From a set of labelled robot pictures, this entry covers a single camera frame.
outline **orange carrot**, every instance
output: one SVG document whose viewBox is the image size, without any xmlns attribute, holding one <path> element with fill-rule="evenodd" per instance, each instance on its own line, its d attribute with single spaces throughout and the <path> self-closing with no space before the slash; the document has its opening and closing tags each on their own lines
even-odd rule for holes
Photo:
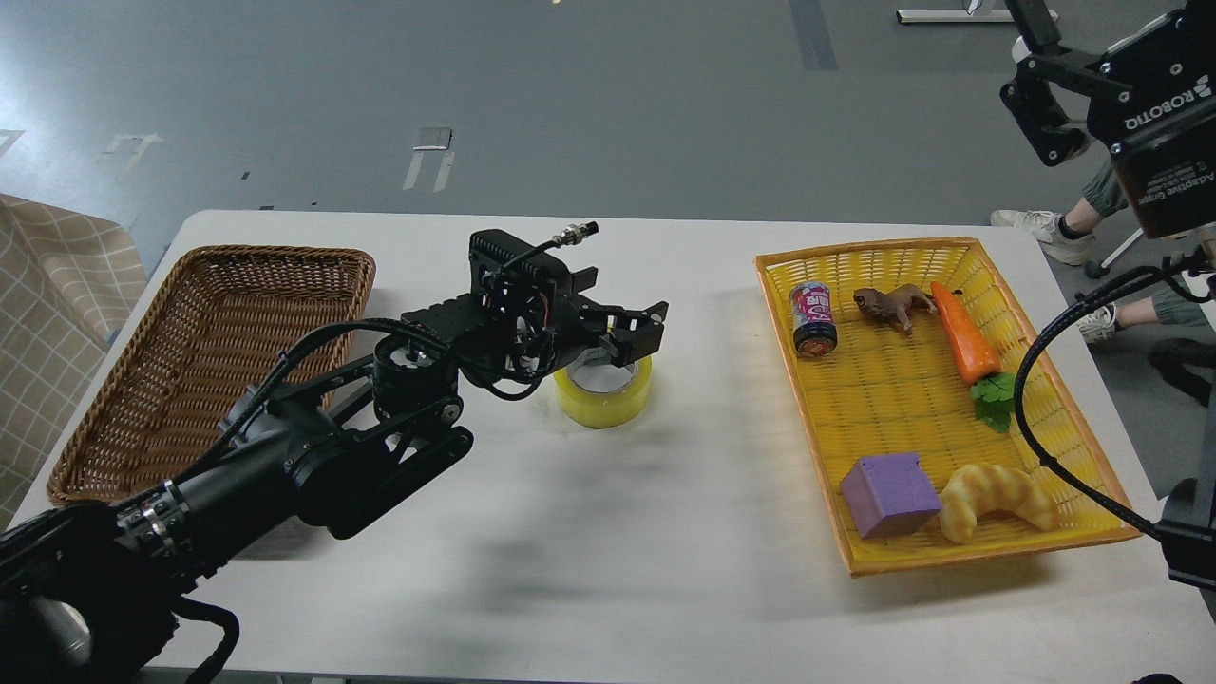
<svg viewBox="0 0 1216 684">
<path fill-rule="evenodd" d="M 985 376 L 1001 372 L 1001 357 L 984 338 L 958 297 L 938 281 L 930 282 L 929 290 L 941 313 L 941 324 L 946 327 L 946 337 L 955 351 L 955 366 L 963 382 L 970 387 Z"/>
</svg>

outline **wicker basket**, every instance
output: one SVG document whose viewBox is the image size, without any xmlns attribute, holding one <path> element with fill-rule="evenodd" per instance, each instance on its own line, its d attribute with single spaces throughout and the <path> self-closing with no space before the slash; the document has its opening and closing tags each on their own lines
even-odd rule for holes
<svg viewBox="0 0 1216 684">
<path fill-rule="evenodd" d="M 1115 516 L 1038 465 L 1014 425 L 1008 434 L 975 420 L 968 388 L 955 368 L 936 316 L 912 313 L 913 333 L 862 318 L 852 291 L 889 292 L 938 280 L 959 297 L 992 342 L 1006 371 L 1015 372 L 1035 338 L 1001 274 L 978 240 L 967 237 L 855 242 L 760 256 L 756 269 L 784 353 L 837 545 L 854 577 L 1121 542 L 1138 536 Z M 793 347 L 789 292 L 817 280 L 832 291 L 839 343 L 816 359 Z M 1035 436 L 1086 483 L 1127 503 L 1126 494 L 1051 360 L 1040 357 L 1025 391 Z M 917 452 L 941 490 L 953 471 L 974 462 L 1024 470 L 1059 505 L 1063 525 L 1040 532 L 1012 515 L 984 517 L 967 544 L 947 540 L 934 520 L 916 534 L 862 539 L 840 481 L 861 456 Z"/>
<path fill-rule="evenodd" d="M 356 250 L 216 246 L 169 273 L 51 471 L 56 504 L 113 501 L 193 462 L 248 385 L 308 331 L 358 319 L 376 263 Z M 349 335 L 288 381 L 340 365 Z"/>
</svg>

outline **chair wheel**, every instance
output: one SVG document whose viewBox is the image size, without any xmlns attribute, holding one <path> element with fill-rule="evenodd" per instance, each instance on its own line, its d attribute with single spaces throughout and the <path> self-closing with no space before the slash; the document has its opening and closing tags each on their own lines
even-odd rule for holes
<svg viewBox="0 0 1216 684">
<path fill-rule="evenodd" d="M 1098 280 L 1099 277 L 1110 273 L 1109 268 L 1102 268 L 1098 262 L 1085 262 L 1085 275 L 1090 280 Z"/>
</svg>

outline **toy carrot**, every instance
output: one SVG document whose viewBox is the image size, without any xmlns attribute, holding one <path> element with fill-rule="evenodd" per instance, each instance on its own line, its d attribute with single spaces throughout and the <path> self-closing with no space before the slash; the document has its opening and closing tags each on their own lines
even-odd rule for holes
<svg viewBox="0 0 1216 684">
<path fill-rule="evenodd" d="M 941 313 L 941 325 L 950 338 L 958 376 L 972 388 L 975 417 L 997 432 L 1008 432 L 1009 414 L 1013 413 L 1013 374 L 1001 372 L 1001 357 L 958 297 L 938 281 L 930 282 L 929 290 Z"/>
</svg>

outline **cable connector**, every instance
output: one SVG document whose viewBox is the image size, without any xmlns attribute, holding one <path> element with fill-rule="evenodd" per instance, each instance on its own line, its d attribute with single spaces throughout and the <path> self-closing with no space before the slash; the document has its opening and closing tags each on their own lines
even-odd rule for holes
<svg viewBox="0 0 1216 684">
<path fill-rule="evenodd" d="M 578 245 L 597 232 L 599 232 L 599 224 L 593 220 L 582 224 L 570 224 L 565 226 L 565 230 L 561 235 L 553 236 L 553 245 L 557 247 Z"/>
</svg>

